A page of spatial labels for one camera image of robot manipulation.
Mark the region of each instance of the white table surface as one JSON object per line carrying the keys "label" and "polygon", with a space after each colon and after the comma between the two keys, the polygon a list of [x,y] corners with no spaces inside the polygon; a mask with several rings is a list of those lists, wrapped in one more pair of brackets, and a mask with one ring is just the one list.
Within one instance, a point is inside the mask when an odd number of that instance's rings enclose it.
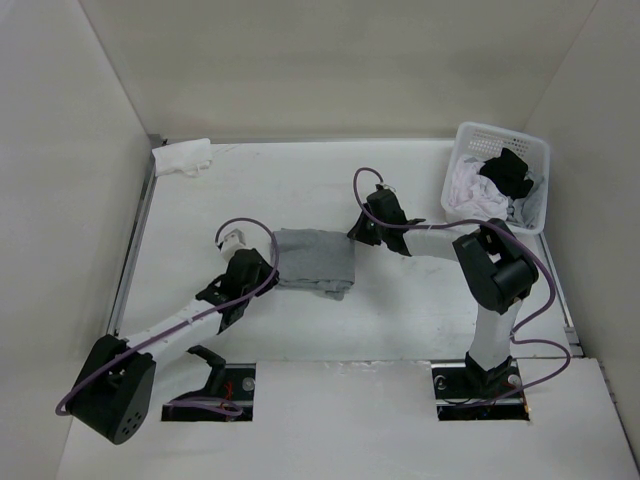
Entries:
{"label": "white table surface", "polygon": [[[254,217],[274,230],[348,231],[359,215],[351,181],[360,166],[384,175],[409,218],[444,222],[440,194],[452,146],[451,140],[212,146],[213,165],[200,177],[158,178],[121,334],[172,315],[224,272],[213,237],[231,217]],[[375,181],[362,175],[363,197]],[[266,235],[251,225],[240,227],[268,258]],[[541,254],[535,238],[520,238]],[[547,296],[541,279],[519,318]],[[457,263],[357,245],[356,283],[343,301],[276,290],[254,299],[244,318],[204,344],[230,362],[460,359],[471,344],[475,317],[476,303]],[[564,325],[556,301],[519,337],[566,346]],[[515,357],[561,356],[546,345],[513,346],[512,352]]]}
{"label": "white table surface", "polygon": [[[204,362],[193,362],[203,381]],[[561,360],[520,360],[525,382]],[[597,361],[527,394],[531,421],[440,422],[427,362],[258,362],[253,422],[161,423],[111,445],[74,421],[58,480],[638,480]]]}

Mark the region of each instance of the white cloth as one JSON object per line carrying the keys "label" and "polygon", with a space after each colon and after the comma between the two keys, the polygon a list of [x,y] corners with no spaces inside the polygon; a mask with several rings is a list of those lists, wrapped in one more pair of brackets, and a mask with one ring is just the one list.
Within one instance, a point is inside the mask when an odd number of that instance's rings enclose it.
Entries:
{"label": "white cloth", "polygon": [[152,152],[156,159],[156,177],[173,172],[198,175],[200,170],[209,168],[213,160],[211,140],[208,138],[173,143],[154,148]]}
{"label": "white cloth", "polygon": [[508,220],[520,227],[536,228],[538,215],[542,210],[542,200],[544,199],[544,176],[529,171],[525,178],[533,180],[533,187],[525,198],[513,200],[513,212],[509,209]]}
{"label": "white cloth", "polygon": [[478,174],[484,162],[470,155],[458,160],[449,190],[449,205],[463,218],[507,219],[509,199],[487,177]]}

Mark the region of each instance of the laundry basket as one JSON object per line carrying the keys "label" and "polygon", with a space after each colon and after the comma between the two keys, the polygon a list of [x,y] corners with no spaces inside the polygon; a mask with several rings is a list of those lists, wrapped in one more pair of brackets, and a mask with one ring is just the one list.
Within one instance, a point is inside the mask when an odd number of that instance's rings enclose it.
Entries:
{"label": "laundry basket", "polygon": [[549,193],[549,162],[551,161],[551,149],[549,145],[539,138],[513,132],[504,128],[492,127],[481,123],[465,122],[458,127],[456,142],[451,152],[449,168],[442,189],[440,203],[446,212],[448,222],[462,220],[449,205],[449,190],[453,171],[458,159],[462,155],[472,155],[480,160],[488,160],[499,157],[502,148],[506,147],[529,165],[529,170],[544,176],[544,184],[540,186],[542,191],[542,203],[540,211],[531,228],[524,228],[507,222],[513,233],[524,235],[537,235],[544,229],[544,221],[547,216],[547,195]]}

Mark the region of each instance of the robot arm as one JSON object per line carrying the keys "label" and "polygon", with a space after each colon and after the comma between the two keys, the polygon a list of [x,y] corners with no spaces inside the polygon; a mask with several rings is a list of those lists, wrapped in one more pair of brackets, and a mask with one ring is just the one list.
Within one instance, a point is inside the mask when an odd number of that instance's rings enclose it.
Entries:
{"label": "robot arm", "polygon": [[[224,243],[221,249],[224,255]],[[208,351],[203,354],[201,350],[206,349],[202,347],[191,347],[238,321],[249,299],[224,305],[267,281],[256,296],[278,283],[277,271],[272,275],[272,267],[257,250],[243,244],[232,250],[226,250],[230,257],[226,273],[176,315],[128,339],[113,335],[98,339],[75,382],[72,392],[77,393],[70,394],[64,403],[65,411],[116,445],[131,438],[148,413],[155,373],[187,351],[205,359],[214,356]],[[211,312],[212,306],[222,308],[215,313]]]}
{"label": "robot arm", "polygon": [[[486,227],[468,234],[416,228],[422,220],[407,220],[395,194],[382,185],[367,197],[364,208],[384,223],[408,228],[381,227],[361,213],[348,233],[350,238],[368,245],[384,242],[401,255],[430,256],[460,263],[467,285],[478,302],[475,336],[465,357],[467,377],[480,390],[501,381],[511,363],[511,330],[523,300],[538,279],[535,264],[524,252]],[[510,233],[502,220],[490,222]]]}

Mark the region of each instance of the purple cable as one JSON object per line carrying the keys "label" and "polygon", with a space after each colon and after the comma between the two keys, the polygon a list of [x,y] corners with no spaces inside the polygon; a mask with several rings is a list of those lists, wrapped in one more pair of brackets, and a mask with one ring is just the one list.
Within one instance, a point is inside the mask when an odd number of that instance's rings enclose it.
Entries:
{"label": "purple cable", "polygon": [[511,244],[515,245],[516,247],[518,247],[522,251],[524,251],[524,253],[536,264],[538,269],[540,269],[540,271],[542,272],[542,275],[544,276],[544,278],[547,280],[547,283],[549,284],[549,300],[547,300],[547,302],[542,307],[540,307],[538,310],[533,312],[531,315],[529,315],[524,320],[518,322],[513,327],[513,329],[511,330],[511,343],[513,343],[514,345],[528,345],[528,344],[531,344],[531,343],[542,343],[542,344],[545,344],[545,345],[551,345],[553,347],[559,348],[560,350],[562,350],[564,352],[565,357],[566,357],[564,364],[560,368],[558,368],[555,372],[550,373],[549,375],[546,375],[546,376],[544,376],[542,378],[539,378],[538,380],[535,380],[533,382],[529,382],[526,385],[522,385],[519,388],[515,388],[513,390],[510,390],[509,392],[503,393],[502,395],[498,395],[497,397],[495,397],[495,398],[493,398],[491,400],[459,405],[456,408],[483,407],[483,406],[491,405],[492,403],[496,402],[497,400],[502,400],[503,398],[507,398],[507,397],[510,397],[512,395],[515,395],[516,393],[520,393],[523,390],[525,390],[526,388],[533,387],[535,385],[539,385],[539,384],[541,384],[543,382],[546,382],[547,380],[551,380],[552,378],[560,375],[562,372],[564,372],[567,369],[567,367],[569,366],[569,363],[571,362],[571,353],[563,345],[560,345],[559,343],[551,341],[551,340],[544,340],[544,339],[541,339],[541,338],[532,338],[532,339],[528,339],[528,340],[516,340],[515,339],[515,334],[516,334],[516,332],[518,330],[520,330],[522,327],[524,327],[527,323],[529,323],[534,318],[540,316],[542,313],[544,313],[547,310],[549,310],[549,308],[551,308],[551,305],[553,305],[553,302],[556,299],[555,282],[553,281],[553,277],[551,276],[551,273],[549,272],[547,267],[544,265],[544,263],[542,263],[542,260],[540,260],[538,257],[536,257],[535,254],[531,250],[529,250],[529,248],[527,248],[526,245],[524,245],[520,240],[515,238],[513,235],[509,234],[508,232],[505,232],[504,230],[502,230],[501,228],[497,227],[496,225],[494,225],[492,223],[485,222],[484,220],[476,220],[476,219],[459,220],[457,222],[445,223],[445,224],[442,224],[442,225],[429,225],[429,224],[393,225],[391,223],[385,223],[385,222],[383,222],[381,220],[378,220],[371,213],[369,213],[366,208],[364,208],[362,200],[360,200],[360,195],[358,195],[358,177],[360,176],[360,174],[362,172],[373,173],[374,175],[376,175],[378,177],[378,180],[380,180],[381,184],[384,183],[384,179],[382,178],[382,175],[380,174],[380,172],[378,172],[377,170],[374,170],[373,168],[370,168],[370,167],[361,167],[361,168],[359,168],[358,170],[356,170],[356,173],[353,176],[353,193],[354,193],[354,195],[356,197],[356,202],[358,202],[358,206],[360,207],[360,210],[362,210],[362,213],[369,220],[371,220],[373,223],[375,223],[377,225],[380,225],[381,227],[390,228],[390,229],[396,229],[396,230],[446,230],[448,228],[458,227],[460,225],[482,225],[484,227],[487,227],[487,228],[493,230],[502,239],[510,242]]}
{"label": "purple cable", "polygon": [[[273,277],[276,275],[277,269],[278,269],[278,263],[280,261],[280,249],[278,248],[278,242],[276,240],[275,235],[273,234],[273,232],[271,230],[269,230],[269,228],[263,224],[262,222],[258,221],[258,220],[254,220],[253,218],[247,218],[247,217],[238,217],[238,218],[232,218],[231,220],[227,220],[226,222],[224,222],[220,228],[218,229],[218,231],[216,232],[216,236],[215,236],[215,242],[218,243],[218,240],[220,238],[220,233],[222,232],[222,230],[224,228],[226,228],[227,226],[231,225],[232,223],[236,223],[236,222],[248,222],[248,223],[253,223],[254,225],[258,225],[260,228],[262,228],[265,232],[267,232],[267,234],[269,235],[269,237],[271,238],[271,243],[273,245],[273,268],[271,269],[271,273],[269,274],[269,276],[266,278],[266,280],[264,282],[262,282],[258,287],[256,287],[254,290],[250,291],[249,293],[246,293],[245,295],[236,298],[235,300],[230,300],[226,303],[217,305],[215,307],[212,307],[208,310],[205,310],[204,312],[201,312],[197,315],[194,315],[192,318],[187,319],[177,325],[174,325],[173,327],[170,327],[168,329],[166,329],[163,332],[160,332],[159,334],[149,338],[148,340],[145,340],[144,342],[134,346],[134,347],[130,347],[127,351],[125,351],[122,355],[118,355],[116,356],[113,360],[105,363],[103,366],[101,366],[100,368],[98,368],[95,372],[93,372],[91,375],[89,375],[87,378],[85,378],[84,380],[82,380],[80,383],[78,383],[76,386],[74,386],[71,391],[69,393],[67,393],[62,400],[60,400],[60,402],[58,402],[58,405],[56,406],[56,415],[64,417],[64,416],[68,416],[70,415],[69,412],[67,412],[65,410],[65,406],[67,403],[69,403],[69,401],[71,399],[73,399],[81,390],[83,390],[84,388],[86,388],[89,384],[91,384],[92,382],[94,382],[98,377],[100,377],[101,375],[105,374],[106,372],[110,371],[113,369],[113,367],[115,367],[116,365],[118,365],[120,362],[122,362],[123,360],[129,358],[131,355],[133,355],[134,353],[142,350],[143,348],[148,347],[149,345],[152,345],[160,340],[162,340],[163,338],[168,337],[169,335],[172,335],[174,333],[176,333],[179,330],[182,330],[184,327],[190,325],[192,322],[196,321],[196,320],[200,320],[204,317],[206,317],[207,315],[210,315],[211,313],[214,312],[218,312],[220,310],[223,310],[225,308],[228,307],[232,307],[233,305],[237,305],[238,303],[242,303],[246,300],[249,300],[251,298],[253,298],[257,293],[259,293],[262,289],[264,289],[267,285],[269,285],[269,283],[271,282],[271,280],[273,280]],[[180,400],[180,402],[190,402],[192,399],[182,399]],[[227,402],[227,404],[233,406],[234,408],[240,408],[235,404],[229,403],[227,400],[224,400],[224,402]],[[210,411],[214,411],[211,410],[212,406],[209,405],[203,405],[200,403],[195,403],[193,405],[189,405],[190,407],[196,407],[196,408],[204,408],[205,410],[210,410]],[[228,415],[228,416],[237,416],[235,415],[233,412],[231,412],[231,414],[228,414],[226,410],[222,410],[220,409],[221,412],[225,412],[224,415]]]}

